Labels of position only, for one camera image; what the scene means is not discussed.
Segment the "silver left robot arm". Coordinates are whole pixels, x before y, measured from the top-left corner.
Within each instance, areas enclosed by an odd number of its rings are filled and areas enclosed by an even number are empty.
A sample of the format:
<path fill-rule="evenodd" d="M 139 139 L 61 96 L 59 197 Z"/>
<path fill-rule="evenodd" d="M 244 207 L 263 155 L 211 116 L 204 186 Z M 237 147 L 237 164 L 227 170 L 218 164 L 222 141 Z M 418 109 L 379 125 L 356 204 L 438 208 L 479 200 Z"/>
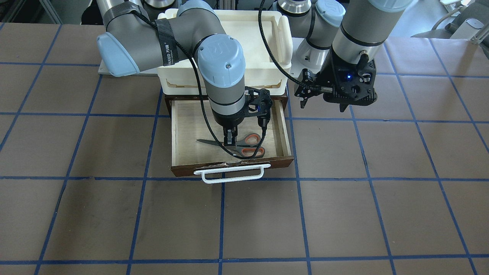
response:
<path fill-rule="evenodd" d="M 303 38 L 298 56 L 305 68 L 295 96 L 301 108 L 313 96 L 338 104 L 368 106 L 377 101 L 374 57 L 410 0 L 278 0 L 275 10 L 289 20 L 292 37 Z"/>

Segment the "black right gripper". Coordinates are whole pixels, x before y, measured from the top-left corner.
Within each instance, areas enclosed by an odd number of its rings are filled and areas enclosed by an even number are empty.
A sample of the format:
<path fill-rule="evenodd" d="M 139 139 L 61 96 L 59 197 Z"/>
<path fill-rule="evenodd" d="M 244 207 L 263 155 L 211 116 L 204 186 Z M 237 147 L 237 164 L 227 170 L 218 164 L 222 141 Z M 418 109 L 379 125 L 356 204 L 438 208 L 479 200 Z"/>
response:
<path fill-rule="evenodd" d="M 244 103 L 237 113 L 232 115 L 218 114 L 218 124 L 223 128 L 223 146 L 228 146 L 228 133 L 230 133 L 230 145 L 236 145 L 237 127 L 244 118 L 257 117 L 258 125 L 262 128 L 266 128 L 270 121 L 270 109 L 274 103 L 269 90 L 245 87 L 242 98 Z"/>

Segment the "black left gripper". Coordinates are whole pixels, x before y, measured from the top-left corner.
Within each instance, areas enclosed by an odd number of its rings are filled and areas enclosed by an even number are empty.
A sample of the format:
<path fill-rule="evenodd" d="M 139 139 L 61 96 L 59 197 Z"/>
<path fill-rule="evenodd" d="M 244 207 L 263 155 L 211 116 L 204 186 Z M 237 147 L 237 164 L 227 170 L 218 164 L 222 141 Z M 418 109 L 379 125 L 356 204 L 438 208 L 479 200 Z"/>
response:
<path fill-rule="evenodd" d="M 376 73 L 374 60 L 358 69 L 356 64 L 349 64 L 339 57 L 327 57 L 318 73 L 304 68 L 299 77 L 302 83 L 320 90 L 298 86 L 294 95 L 300 97 L 300 108 L 305 108 L 311 97 L 322 96 L 327 102 L 339 104 L 340 112 L 344 113 L 349 105 L 370 105 L 377 101 Z"/>

